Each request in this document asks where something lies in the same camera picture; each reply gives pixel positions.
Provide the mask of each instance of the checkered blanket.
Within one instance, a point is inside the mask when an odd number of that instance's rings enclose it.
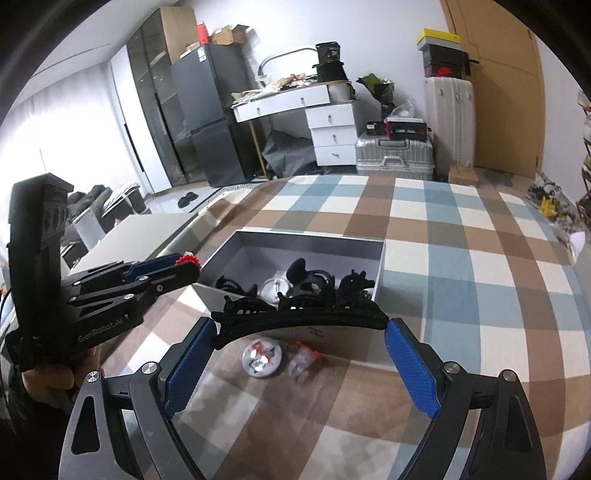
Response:
[[[161,254],[189,250],[203,262],[243,227],[385,239],[382,309],[444,361],[485,375],[513,369],[530,399],[548,478],[567,478],[578,465],[591,440],[591,319],[566,249],[533,207],[443,183],[295,177],[221,197]],[[160,298],[106,371],[158,360],[205,310],[191,287]],[[327,357],[305,381],[253,379],[239,364],[244,342],[212,358],[175,418],[208,478],[398,477],[428,419],[395,371]],[[476,419],[470,412],[446,478],[462,471]]]

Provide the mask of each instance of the desk drawer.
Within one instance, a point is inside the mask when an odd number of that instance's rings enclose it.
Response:
[[[339,145],[338,147],[318,147],[314,149],[316,163],[327,165],[355,165],[355,146]]]
[[[334,147],[336,145],[355,145],[358,128],[355,125],[343,127],[313,128],[312,141],[315,147]]]
[[[236,120],[238,122],[245,122],[246,120],[252,120],[260,116],[287,112],[308,106],[323,105],[325,103],[330,103],[328,87],[326,85],[318,85],[278,93],[270,97],[239,105],[233,110]]]
[[[308,127],[325,128],[339,127],[341,125],[354,125],[355,113],[353,103],[341,103],[318,108],[306,109]]]

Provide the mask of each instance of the metal screw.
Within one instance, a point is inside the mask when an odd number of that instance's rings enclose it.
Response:
[[[100,378],[100,372],[97,372],[96,370],[94,370],[86,376],[86,381],[92,383],[92,382],[96,382],[99,378]]]
[[[445,365],[443,365],[443,368],[445,368],[445,371],[449,374],[457,374],[460,371],[460,365],[455,362],[446,362]]]
[[[148,362],[147,364],[142,365],[142,373],[149,375],[150,373],[155,372],[157,368],[158,368],[158,365],[156,363]]]
[[[513,370],[504,370],[503,378],[508,382],[514,382],[515,380],[517,380],[517,375],[515,375],[515,372]]]

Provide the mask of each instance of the black box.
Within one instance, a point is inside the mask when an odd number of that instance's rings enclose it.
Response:
[[[388,138],[390,140],[427,141],[427,124],[425,122],[388,122]]]
[[[340,45],[335,41],[329,41],[316,44],[318,51],[318,63],[323,64],[328,61],[340,61]]]
[[[386,135],[386,124],[384,122],[367,122],[365,133],[372,136],[384,137]]]
[[[466,53],[455,48],[442,47],[441,45],[428,45],[423,50],[423,67],[433,63],[455,66],[463,69],[466,64]]]

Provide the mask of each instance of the cable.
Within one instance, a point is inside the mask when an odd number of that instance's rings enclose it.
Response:
[[[4,304],[6,303],[6,300],[8,298],[8,296],[10,295],[12,289],[9,288],[8,291],[6,292],[6,296],[2,299],[2,303],[0,304],[0,318],[2,318],[2,311],[4,309]],[[3,335],[0,338],[0,356],[2,356],[2,343],[4,342],[4,337],[6,337],[6,335]],[[2,394],[2,398],[4,399],[4,404],[6,405],[6,411],[8,413],[8,415],[10,415],[10,411],[8,410],[8,398],[6,395],[6,392],[4,391],[4,379],[2,377],[2,359],[0,359],[0,393]]]

